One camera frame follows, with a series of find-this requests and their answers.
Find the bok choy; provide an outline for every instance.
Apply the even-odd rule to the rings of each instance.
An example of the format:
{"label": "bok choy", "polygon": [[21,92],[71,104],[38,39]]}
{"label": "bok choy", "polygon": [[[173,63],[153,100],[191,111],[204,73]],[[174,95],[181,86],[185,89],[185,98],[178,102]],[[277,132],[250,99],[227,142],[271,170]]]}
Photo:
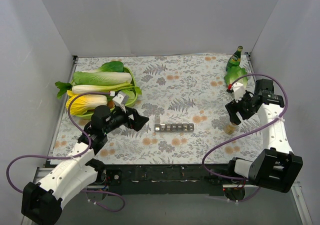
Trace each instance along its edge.
{"label": "bok choy", "polygon": [[[68,109],[70,103],[73,99],[76,98],[77,95],[72,96],[66,102],[65,107]],[[88,110],[95,109],[100,105],[107,105],[107,97],[104,95],[95,95],[95,94],[88,94],[78,97],[70,108],[71,115],[83,115]]]}
{"label": "bok choy", "polygon": [[81,72],[73,74],[73,82],[76,85],[110,86],[123,83],[131,83],[132,77],[126,72]]}
{"label": "bok choy", "polygon": [[122,89],[133,89],[133,85],[130,82],[124,82],[122,84],[113,86],[98,86],[98,85],[76,85],[72,87],[74,94],[83,94],[88,92],[109,92],[119,91]]}
{"label": "bok choy", "polygon": [[101,67],[89,71],[84,71],[86,73],[97,73],[97,72],[124,72],[124,64],[121,61],[111,61],[102,64]]}

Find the patterned table surface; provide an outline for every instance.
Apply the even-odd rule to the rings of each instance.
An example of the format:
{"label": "patterned table surface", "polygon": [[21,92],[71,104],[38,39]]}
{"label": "patterned table surface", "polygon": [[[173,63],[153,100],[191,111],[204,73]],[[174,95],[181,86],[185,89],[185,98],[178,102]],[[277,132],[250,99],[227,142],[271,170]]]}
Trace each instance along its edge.
{"label": "patterned table surface", "polygon": [[[224,132],[229,121],[225,105],[233,99],[224,82],[229,57],[196,54],[79,58],[76,71],[95,69],[112,60],[122,61],[142,89],[134,108],[150,118],[139,132],[122,126],[109,133],[108,142],[96,158],[105,164],[200,164],[214,146],[260,126],[254,115],[242,122],[234,134]],[[250,72],[245,56],[240,66]],[[252,77],[247,90],[254,90]],[[160,116],[161,123],[194,123],[194,132],[155,133],[155,115]],[[81,127],[88,122],[74,119]],[[80,135],[64,110],[52,154],[65,157]],[[206,162],[228,163],[233,157],[253,161],[261,149],[262,135],[257,133],[219,148]]]}

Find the white wall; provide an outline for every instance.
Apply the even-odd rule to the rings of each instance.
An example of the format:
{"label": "white wall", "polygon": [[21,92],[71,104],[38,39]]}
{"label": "white wall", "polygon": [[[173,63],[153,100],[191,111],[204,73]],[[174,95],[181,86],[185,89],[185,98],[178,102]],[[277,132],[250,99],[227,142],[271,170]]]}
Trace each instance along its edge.
{"label": "white wall", "polygon": [[302,156],[302,192],[314,224],[320,224],[320,0],[279,0],[253,51],[255,72],[275,76],[289,107],[287,137]]}
{"label": "white wall", "polygon": [[[0,0],[0,8],[0,218],[17,225],[22,195],[6,168],[17,156],[48,154],[61,106],[54,83],[68,79],[72,56],[41,0]],[[13,182],[23,189],[43,162],[17,162]]]}
{"label": "white wall", "polygon": [[78,56],[252,51],[278,0],[42,0]]}

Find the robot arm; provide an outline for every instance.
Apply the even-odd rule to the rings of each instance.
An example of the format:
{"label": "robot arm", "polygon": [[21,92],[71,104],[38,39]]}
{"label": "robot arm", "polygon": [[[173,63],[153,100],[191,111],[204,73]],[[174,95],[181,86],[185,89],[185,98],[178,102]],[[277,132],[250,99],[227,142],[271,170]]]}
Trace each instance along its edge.
{"label": "robot arm", "polygon": [[[233,85],[233,91],[235,99],[225,107],[230,121],[236,125],[241,123],[237,114],[246,120],[257,113],[263,126],[283,111],[283,98],[274,94],[272,80],[257,80],[254,94],[246,91],[239,82]],[[253,185],[287,193],[302,168],[302,158],[294,155],[282,118],[263,129],[262,137],[264,149],[261,154],[255,161],[234,158],[231,162],[234,172]]]}
{"label": "robot arm", "polygon": [[119,92],[113,102],[116,107],[112,112],[105,105],[98,106],[91,121],[85,125],[84,131],[91,138],[91,148],[85,154],[75,157],[88,148],[88,138],[82,134],[68,154],[70,159],[60,162],[36,184],[29,182],[24,187],[23,215],[37,224],[55,224],[65,205],[86,186],[100,181],[105,173],[103,162],[94,157],[108,141],[107,134],[121,125],[139,131],[149,121],[137,110],[124,106],[125,93]]}

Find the green plate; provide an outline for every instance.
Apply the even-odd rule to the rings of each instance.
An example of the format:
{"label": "green plate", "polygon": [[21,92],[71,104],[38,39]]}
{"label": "green plate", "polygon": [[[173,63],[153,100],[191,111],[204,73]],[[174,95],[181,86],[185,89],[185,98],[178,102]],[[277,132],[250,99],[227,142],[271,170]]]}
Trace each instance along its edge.
{"label": "green plate", "polygon": [[[125,73],[128,73],[128,74],[131,75],[131,77],[132,77],[131,84],[132,84],[133,86],[137,86],[137,82],[136,82],[135,77],[134,77],[134,75],[132,74],[131,70],[130,70],[129,68],[127,68],[127,67],[124,67],[124,68],[123,68],[123,71],[124,71]],[[138,99],[138,94],[136,93],[136,91],[133,90],[133,92],[134,92],[134,94],[135,94],[134,100],[126,104],[126,106],[129,107],[129,108],[133,107],[133,106],[135,105],[137,99]],[[76,115],[76,116],[77,116],[78,118],[81,118],[81,119],[91,119],[92,114],[94,114],[93,111],[87,111],[87,112],[86,112],[85,114],[83,114],[83,115]]]}

